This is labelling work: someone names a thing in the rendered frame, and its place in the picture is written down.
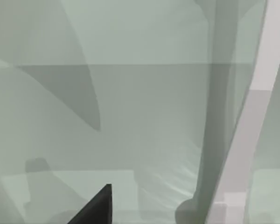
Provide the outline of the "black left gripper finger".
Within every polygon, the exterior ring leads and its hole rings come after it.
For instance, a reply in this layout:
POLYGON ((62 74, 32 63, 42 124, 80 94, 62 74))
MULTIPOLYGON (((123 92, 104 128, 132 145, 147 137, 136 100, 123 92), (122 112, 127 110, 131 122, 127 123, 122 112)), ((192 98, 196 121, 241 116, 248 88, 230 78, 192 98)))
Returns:
POLYGON ((112 224, 112 185, 106 184, 67 224, 112 224))

